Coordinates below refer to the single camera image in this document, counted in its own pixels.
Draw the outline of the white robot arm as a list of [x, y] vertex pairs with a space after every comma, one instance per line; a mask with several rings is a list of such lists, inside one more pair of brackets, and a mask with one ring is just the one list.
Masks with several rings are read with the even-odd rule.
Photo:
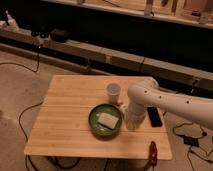
[[141, 124], [146, 108], [154, 106], [213, 130], [213, 99], [167, 93], [143, 82], [131, 85], [127, 95], [126, 116], [133, 123]]

